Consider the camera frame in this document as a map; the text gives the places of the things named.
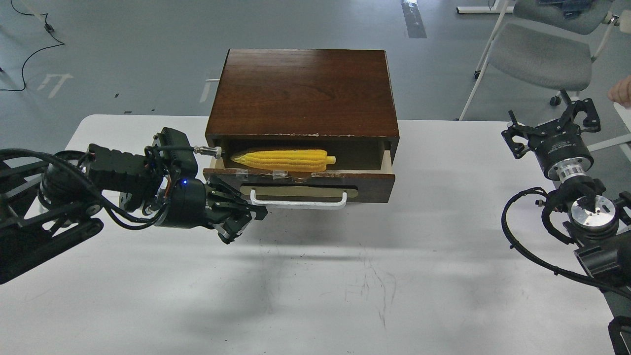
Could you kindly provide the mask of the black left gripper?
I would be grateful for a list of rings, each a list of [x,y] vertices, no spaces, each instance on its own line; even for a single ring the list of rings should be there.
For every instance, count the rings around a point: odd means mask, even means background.
[[[207,184],[196,179],[198,163],[187,135],[173,128],[163,128],[155,136],[151,153],[162,162],[171,183],[160,196],[170,201],[156,225],[190,229],[198,226],[215,229],[223,243],[238,238],[253,219],[263,220],[268,211],[253,205],[243,194],[218,176]]]

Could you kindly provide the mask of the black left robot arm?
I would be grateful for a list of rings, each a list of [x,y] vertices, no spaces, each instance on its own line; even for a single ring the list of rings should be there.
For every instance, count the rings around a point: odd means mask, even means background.
[[[225,244],[265,218],[265,207],[218,177],[196,179],[196,153],[222,154],[219,147],[191,146],[185,133],[167,127],[142,155],[94,143],[84,152],[2,150],[2,162],[37,161],[1,171],[1,283],[101,232],[99,211],[130,231],[204,227]]]

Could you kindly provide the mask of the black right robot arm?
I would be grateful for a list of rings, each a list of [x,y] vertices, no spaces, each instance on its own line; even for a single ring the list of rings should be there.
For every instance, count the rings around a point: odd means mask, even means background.
[[[566,104],[559,119],[530,127],[518,123],[510,111],[511,123],[502,131],[502,137],[516,159],[532,151],[545,178],[558,181],[559,187],[550,192],[535,187],[512,196],[503,208],[502,231],[510,247],[533,263],[604,294],[616,294],[629,307],[630,232],[619,232],[618,227],[630,225],[630,194],[624,191],[618,199],[609,200],[601,180],[587,175],[594,160],[581,135],[601,130],[593,101],[573,100],[561,90],[552,102]],[[536,204],[542,207],[541,220],[548,234],[563,244],[577,246],[574,254],[583,275],[542,260],[512,234],[507,222],[509,208],[526,195],[541,196]]]

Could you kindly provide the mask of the person's bare hand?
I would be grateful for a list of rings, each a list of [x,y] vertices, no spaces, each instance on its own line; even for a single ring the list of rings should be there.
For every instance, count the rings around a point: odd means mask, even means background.
[[[622,107],[631,107],[631,75],[620,79],[607,92],[607,97],[613,103],[618,103]]]

